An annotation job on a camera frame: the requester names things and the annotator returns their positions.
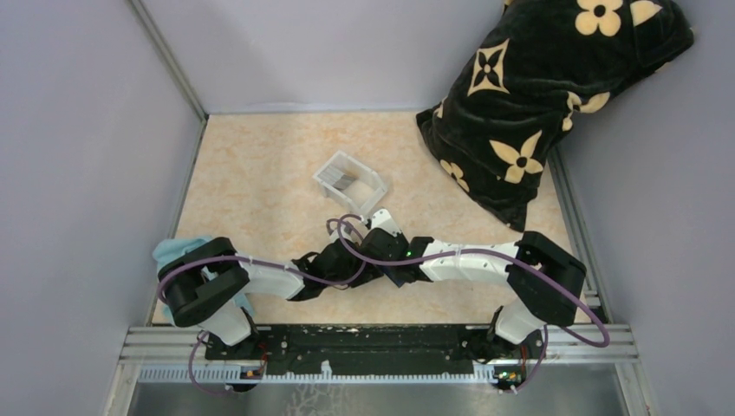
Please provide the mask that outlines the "white plastic card box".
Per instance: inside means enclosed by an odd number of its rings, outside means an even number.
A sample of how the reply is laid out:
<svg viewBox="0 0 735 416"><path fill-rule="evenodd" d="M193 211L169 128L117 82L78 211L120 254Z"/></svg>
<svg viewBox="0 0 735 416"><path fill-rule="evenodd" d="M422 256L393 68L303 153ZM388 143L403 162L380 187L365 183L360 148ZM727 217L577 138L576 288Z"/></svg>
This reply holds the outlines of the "white plastic card box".
<svg viewBox="0 0 735 416"><path fill-rule="evenodd" d="M312 178L325 198L363 217L374 211L389 189L377 171L343 151L334 153Z"/></svg>

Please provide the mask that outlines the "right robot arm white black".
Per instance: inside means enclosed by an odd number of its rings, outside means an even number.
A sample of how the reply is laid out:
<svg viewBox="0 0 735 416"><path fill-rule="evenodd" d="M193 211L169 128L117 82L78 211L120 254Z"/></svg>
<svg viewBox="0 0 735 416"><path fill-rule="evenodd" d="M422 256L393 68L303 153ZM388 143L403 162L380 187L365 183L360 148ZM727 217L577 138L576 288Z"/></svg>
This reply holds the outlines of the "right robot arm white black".
<svg viewBox="0 0 735 416"><path fill-rule="evenodd" d="M379 210L353 253L383 269L397 285L462 281L511 290L514 300L495 313L488 330L489 348L499 357L512 356L545 325L572 325L582 303L585 265L536 231L490 245L407 238L391 214Z"/></svg>

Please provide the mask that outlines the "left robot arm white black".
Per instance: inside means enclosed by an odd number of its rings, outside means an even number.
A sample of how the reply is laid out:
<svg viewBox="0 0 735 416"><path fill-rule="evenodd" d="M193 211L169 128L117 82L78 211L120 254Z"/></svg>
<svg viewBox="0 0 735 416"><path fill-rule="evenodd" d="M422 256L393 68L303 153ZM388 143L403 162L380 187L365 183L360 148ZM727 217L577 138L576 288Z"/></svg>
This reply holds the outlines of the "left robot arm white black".
<svg viewBox="0 0 735 416"><path fill-rule="evenodd" d="M247 359L260 346L248 297L275 296L290 302L315 299L328 287L356 288L382 273L354 255L360 236L341 227L321 251L287 263L238 252L227 237L171 238L153 249L157 296L169 322L217 336L236 357Z"/></svg>

